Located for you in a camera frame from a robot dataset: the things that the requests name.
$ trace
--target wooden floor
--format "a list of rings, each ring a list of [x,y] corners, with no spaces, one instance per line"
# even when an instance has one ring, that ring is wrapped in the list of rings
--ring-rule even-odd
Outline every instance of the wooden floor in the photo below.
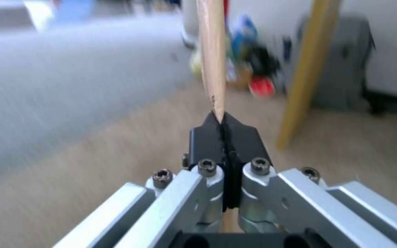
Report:
[[[142,184],[158,168],[178,171],[189,130],[208,106],[203,89],[192,85],[1,177],[0,247],[53,245],[123,183]],[[227,111],[258,128],[278,171],[311,166],[328,184],[358,180],[397,204],[397,116],[312,110],[287,150],[278,151],[284,110],[281,97],[227,94]]]

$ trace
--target screw head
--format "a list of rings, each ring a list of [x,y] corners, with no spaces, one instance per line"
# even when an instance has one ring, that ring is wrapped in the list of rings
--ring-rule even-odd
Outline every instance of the screw head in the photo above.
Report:
[[[184,153],[182,155],[182,169],[189,169],[189,154]]]
[[[217,164],[212,159],[202,159],[197,166],[198,172],[204,177],[214,176],[217,173]]]
[[[172,181],[172,172],[167,169],[163,168],[158,171],[154,171],[153,174],[153,184],[156,188],[166,188],[170,182]]]
[[[251,161],[251,171],[259,176],[269,174],[269,161],[263,157],[256,157]]]
[[[315,170],[312,167],[303,167],[300,169],[300,171],[307,176],[310,180],[312,180],[314,183],[318,184],[319,179],[321,178],[321,174]]]

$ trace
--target white wall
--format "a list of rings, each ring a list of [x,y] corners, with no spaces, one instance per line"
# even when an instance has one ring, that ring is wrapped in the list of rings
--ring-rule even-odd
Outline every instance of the white wall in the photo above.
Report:
[[[231,0],[230,19],[240,14],[251,16],[260,41],[274,52],[281,52],[282,36],[295,36],[311,0]],[[375,38],[376,51],[367,70],[371,89],[397,94],[397,0],[343,0],[342,12],[367,16]]]

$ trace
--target silver metal arm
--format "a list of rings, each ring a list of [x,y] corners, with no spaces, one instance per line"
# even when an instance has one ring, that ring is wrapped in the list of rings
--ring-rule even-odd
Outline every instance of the silver metal arm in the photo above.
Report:
[[[167,247],[179,231],[193,231],[207,205],[205,179],[180,171],[116,247]]]
[[[254,160],[242,170],[238,223],[245,232],[316,234],[332,247],[397,247],[390,201],[357,182],[327,187],[315,170],[276,173],[265,159]],[[158,171],[147,188],[127,183],[55,246],[168,247],[180,233],[217,233],[224,178],[215,164],[199,163],[176,176]]]
[[[134,225],[154,199],[152,190],[126,183],[63,237],[55,247],[112,247]]]
[[[248,232],[275,226],[314,231],[333,247],[397,247],[397,206],[358,182],[326,191],[296,169],[259,175],[245,165],[238,218]]]

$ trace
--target yellow wooden board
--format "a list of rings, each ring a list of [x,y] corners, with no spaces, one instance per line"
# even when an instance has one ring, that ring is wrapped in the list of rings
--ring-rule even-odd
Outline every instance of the yellow wooden board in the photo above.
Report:
[[[314,0],[278,137],[280,149],[287,146],[310,109],[329,52],[340,3],[341,0]]]

